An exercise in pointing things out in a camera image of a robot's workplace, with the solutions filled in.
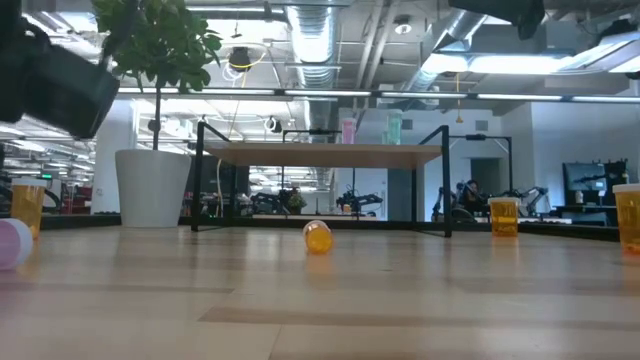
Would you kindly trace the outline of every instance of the black metal frame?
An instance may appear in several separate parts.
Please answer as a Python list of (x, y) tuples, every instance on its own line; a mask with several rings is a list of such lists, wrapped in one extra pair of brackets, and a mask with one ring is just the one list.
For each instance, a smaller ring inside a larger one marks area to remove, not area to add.
[[(302, 228), (307, 221), (300, 219), (252, 219), (252, 218), (235, 218), (234, 214), (234, 205), (235, 205), (235, 196), (230, 199), (230, 206), (232, 211), (230, 212), (231, 216), (227, 218), (217, 218), (217, 219), (207, 219), (206, 224), (204, 219), (200, 217), (200, 188), (201, 188), (201, 180), (202, 180), (202, 161), (204, 156), (204, 133), (205, 129), (213, 132), (217, 137), (219, 137), (222, 141), (231, 142), (227, 137), (222, 135), (220, 132), (215, 130), (213, 127), (208, 125), (207, 123), (200, 122), (198, 123), (198, 139), (196, 143), (196, 164), (195, 164), (195, 173), (194, 173), (194, 185), (193, 185), (193, 203), (191, 204), (191, 217), (181, 218), (180, 224), (190, 224), (191, 230), (194, 232), (200, 231), (200, 225), (211, 225), (212, 228), (203, 229), (203, 230), (217, 230), (222, 229), (224, 227), (229, 226), (246, 226), (246, 227), (279, 227), (279, 228)], [(436, 136), (442, 136), (441, 143), (441, 152), (442, 152), (442, 184), (443, 190), (446, 193), (451, 193), (451, 167), (450, 167), (450, 155), (449, 155), (449, 145), (451, 138), (460, 138), (460, 136), (451, 136), (449, 135), (449, 127), (447, 125), (440, 126), (434, 132), (425, 137), (419, 145), (425, 145)], [(509, 145), (509, 168), (511, 169), (512, 162), (512, 146), (511, 146), (511, 138), (509, 137), (486, 137), (487, 139), (505, 139), (508, 141)], [(512, 187), (513, 175), (512, 171), (509, 175), (510, 187)], [(411, 201), (411, 209), (412, 209), (412, 217), (410, 222), (398, 222), (398, 221), (385, 221), (385, 222), (377, 222), (377, 221), (358, 221), (358, 220), (325, 220), (325, 223), (330, 228), (333, 229), (375, 229), (375, 230), (410, 230), (417, 231), (420, 233), (433, 234), (434, 231), (443, 232), (445, 238), (450, 238), (452, 236), (453, 231), (484, 231), (490, 232), (491, 226), (490, 224), (454, 224), (453, 218), (451, 216), (451, 203), (448, 201), (444, 202), (443, 212), (444, 212), (444, 223), (428, 223), (428, 222), (420, 222), (417, 221), (417, 170), (412, 171), (411, 176), (411, 189), (413, 191), (412, 201)], [(232, 195), (235, 194), (235, 186), (232, 190)], [(553, 235), (553, 236), (563, 236), (563, 237), (574, 237), (574, 238), (590, 238), (596, 240), (605, 240), (605, 241), (617, 241), (618, 240), (618, 229), (617, 228), (598, 228), (598, 227), (588, 227), (588, 226), (566, 226), (566, 225), (557, 225), (557, 224), (520, 224), (519, 231), (522, 233), (533, 233), (533, 234), (541, 234), (541, 235)]]
[[(222, 141), (230, 143), (231, 140), (226, 136), (222, 135), (218, 130), (214, 129), (211, 125), (207, 124), (204, 121), (200, 121), (198, 123), (198, 139), (196, 141), (196, 163), (193, 175), (193, 198), (191, 200), (191, 231), (199, 231), (200, 225), (200, 189), (202, 189), (202, 160), (204, 158), (204, 130), (207, 129), (214, 133), (217, 137), (219, 137)], [(233, 185), (231, 186), (231, 192), (229, 193), (229, 217), (225, 222), (228, 225), (233, 224), (233, 214), (235, 211), (235, 202), (236, 202), (236, 177), (238, 175), (237, 168), (235, 165), (231, 164), (231, 177), (233, 178)]]
[[(222, 141), (231, 142), (226, 136), (222, 135), (216, 129), (205, 122), (198, 123), (198, 139), (196, 142), (196, 163), (194, 170), (194, 181), (193, 181), (193, 200), (191, 204), (191, 231), (197, 232), (200, 230), (200, 225), (202, 224), (203, 219), (200, 216), (200, 190), (202, 187), (202, 161), (204, 157), (204, 134), (205, 129), (213, 132), (217, 137), (219, 137)], [(308, 133), (318, 135), (332, 135), (339, 134), (341, 131), (324, 131), (324, 130), (285, 130), (282, 133), (282, 142), (286, 142), (286, 136), (290, 133)], [(429, 134), (424, 140), (420, 142), (419, 145), (424, 145), (429, 142), (431, 139), (436, 137), (437, 135), (442, 135), (442, 144), (441, 144), (441, 152), (442, 152), (442, 181), (444, 185), (444, 189), (446, 192), (451, 192), (451, 168), (450, 168), (450, 159), (449, 159), (449, 126), (442, 125), (434, 132)], [(233, 166), (233, 178), (235, 182), (235, 177), (237, 175), (235, 171), (235, 165)], [(410, 222), (364, 222), (360, 221), (360, 216), (356, 217), (356, 220), (341, 220), (341, 221), (330, 221), (330, 226), (335, 228), (351, 228), (351, 229), (360, 229), (360, 228), (380, 228), (380, 229), (393, 229), (393, 230), (414, 230), (414, 231), (422, 231), (422, 230), (439, 230), (442, 229), (444, 231), (444, 237), (450, 238), (453, 232), (453, 219), (451, 217), (451, 204), (445, 201), (444, 205), (444, 227), (442, 224), (434, 224), (427, 223), (424, 221), (418, 221), (418, 171), (416, 169), (412, 170), (411, 173), (411, 189), (412, 189), (412, 199), (411, 199), (411, 221)], [(356, 182), (356, 171), (353, 169), (353, 177), (352, 177), (352, 187), (355, 188)], [(282, 169), (282, 186), (284, 186), (284, 166)], [(296, 219), (270, 219), (268, 221), (264, 221), (264, 219), (244, 219), (234, 217), (235, 213), (235, 186), (232, 187), (230, 193), (231, 199), (229, 199), (229, 206), (231, 211), (229, 212), (230, 216), (225, 219), (209, 219), (206, 222), (206, 225), (214, 225), (214, 226), (234, 226), (234, 225), (243, 225), (243, 226), (252, 226), (252, 225), (260, 225), (260, 226), (273, 226), (278, 224), (280, 227), (286, 227), (286, 225), (295, 225), (299, 226), (302, 222)]]
[(449, 139), (465, 139), (467, 141), (506, 140), (509, 153), (509, 191), (513, 191), (513, 144), (511, 136), (485, 136), (485, 135), (449, 135)]

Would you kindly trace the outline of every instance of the ceiling light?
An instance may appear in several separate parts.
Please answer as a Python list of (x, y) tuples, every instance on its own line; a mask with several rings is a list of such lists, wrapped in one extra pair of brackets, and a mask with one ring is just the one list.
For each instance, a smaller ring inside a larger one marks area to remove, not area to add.
[(640, 71), (640, 56), (637, 56), (626, 63), (614, 68), (609, 72), (613, 73), (633, 73)]
[(91, 170), (91, 167), (89, 167), (89, 166), (79, 165), (79, 164), (72, 164), (72, 165), (73, 165), (73, 167), (78, 168), (78, 169)]
[(2, 126), (0, 125), (0, 132), (5, 132), (8, 134), (14, 134), (14, 135), (26, 135), (25, 133), (23, 133), (22, 131), (18, 130), (18, 129), (14, 129), (14, 128), (10, 128), (7, 126)]
[(15, 145), (20, 149), (29, 150), (29, 151), (45, 152), (47, 150), (44, 147), (36, 143), (33, 143), (31, 141), (13, 140), (13, 145)]
[(598, 45), (587, 51), (583, 51), (580, 54), (563, 60), (562, 68), (559, 71), (565, 70), (580, 70), (589, 67), (596, 61), (618, 51), (622, 47), (629, 44), (629, 41), (622, 41), (617, 44)]
[(49, 18), (49, 20), (51, 20), (52, 22), (54, 22), (58, 26), (58, 29), (56, 29), (56, 30), (60, 30), (62, 32), (73, 31), (73, 29), (70, 28), (67, 24), (65, 24), (62, 21), (58, 20), (55, 16), (51, 15), (50, 13), (48, 13), (46, 11), (41, 11), (40, 13), (42, 15), (46, 16), (47, 18)]
[(39, 27), (40, 30), (44, 31), (47, 35), (55, 35), (55, 31), (53, 31), (53, 29), (41, 23), (40, 21), (36, 20), (33, 16), (23, 13), (22, 17), (25, 18), (32, 25)]
[(560, 101), (559, 95), (478, 94), (480, 100)]
[(547, 75), (558, 71), (566, 60), (548, 56), (479, 56), (469, 71), (484, 74)]
[(371, 91), (344, 91), (344, 90), (285, 90), (289, 96), (353, 96), (369, 97)]
[(412, 98), (412, 99), (464, 99), (466, 94), (439, 92), (394, 92), (385, 91), (380, 94), (384, 98)]
[(309, 64), (309, 63), (285, 63), (285, 68), (291, 69), (333, 69), (340, 70), (342, 69), (342, 65), (338, 64)]
[(573, 102), (611, 103), (611, 104), (640, 104), (640, 97), (628, 96), (574, 96)]
[(431, 54), (421, 69), (429, 73), (466, 72), (469, 70), (469, 64), (464, 56)]
[(411, 32), (411, 25), (409, 24), (409, 20), (411, 17), (409, 15), (400, 15), (397, 16), (393, 23), (396, 25), (394, 31), (398, 35), (404, 35)]
[[(137, 87), (120, 87), (120, 89), (118, 90), (119, 94), (140, 94), (140, 88)], [(147, 88), (142, 88), (142, 93), (143, 94), (155, 94), (156, 93), (156, 89), (152, 88), (152, 87), (147, 87)], [(177, 94), (178, 93), (178, 89), (177, 88), (164, 88), (162, 89), (161, 93), (163, 94)]]
[(202, 89), (202, 94), (211, 95), (274, 95), (273, 90), (268, 89)]
[(7, 170), (7, 172), (15, 175), (40, 175), (40, 171), (36, 170)]
[(249, 179), (253, 181), (269, 181), (269, 178), (260, 173), (250, 173)]

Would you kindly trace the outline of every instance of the wooden table surface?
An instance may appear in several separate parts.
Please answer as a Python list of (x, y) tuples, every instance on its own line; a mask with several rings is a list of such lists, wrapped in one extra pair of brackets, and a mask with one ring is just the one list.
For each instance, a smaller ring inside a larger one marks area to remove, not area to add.
[(216, 143), (211, 155), (239, 166), (415, 169), (440, 156), (433, 145)]
[(640, 261), (521, 234), (45, 231), (0, 272), (0, 358), (637, 360)]

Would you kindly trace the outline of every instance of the white planter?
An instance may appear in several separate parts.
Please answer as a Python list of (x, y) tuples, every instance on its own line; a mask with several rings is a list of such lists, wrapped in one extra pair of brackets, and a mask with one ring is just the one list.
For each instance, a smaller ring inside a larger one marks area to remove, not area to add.
[(116, 152), (122, 225), (178, 226), (190, 168), (188, 155), (151, 150)]

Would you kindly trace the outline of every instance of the green leaves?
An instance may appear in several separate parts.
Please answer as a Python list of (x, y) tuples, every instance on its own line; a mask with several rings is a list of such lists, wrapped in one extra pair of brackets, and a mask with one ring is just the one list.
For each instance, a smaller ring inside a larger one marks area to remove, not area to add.
[[(92, 0), (100, 32), (119, 26), (126, 1)], [(144, 76), (161, 88), (179, 84), (181, 93), (202, 91), (211, 82), (203, 68), (213, 61), (220, 65), (220, 40), (184, 0), (142, 0), (131, 38), (114, 54), (113, 72), (136, 79), (140, 88)]]

